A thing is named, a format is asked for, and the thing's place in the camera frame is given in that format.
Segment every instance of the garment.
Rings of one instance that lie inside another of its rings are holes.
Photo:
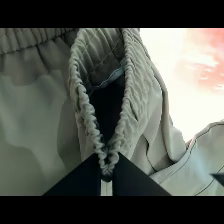
[[[42,195],[94,152],[105,177],[120,152],[172,195],[224,194],[223,122],[184,142],[138,28],[0,29],[0,54],[0,195]]]

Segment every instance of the clothing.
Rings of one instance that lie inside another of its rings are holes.
[[[187,148],[137,28],[0,29],[0,54],[0,195],[42,195],[94,152],[105,177],[120,152],[172,195],[224,195],[223,122]]]

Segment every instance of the black triangle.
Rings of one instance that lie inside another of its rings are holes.
[[[213,173],[212,176],[224,187],[224,173]]]
[[[99,196],[101,173],[97,154],[92,154],[43,196]]]
[[[121,153],[113,174],[113,195],[171,196]]]

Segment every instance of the elastic waistband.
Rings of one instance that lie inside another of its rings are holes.
[[[0,28],[0,54],[32,47],[74,28]]]

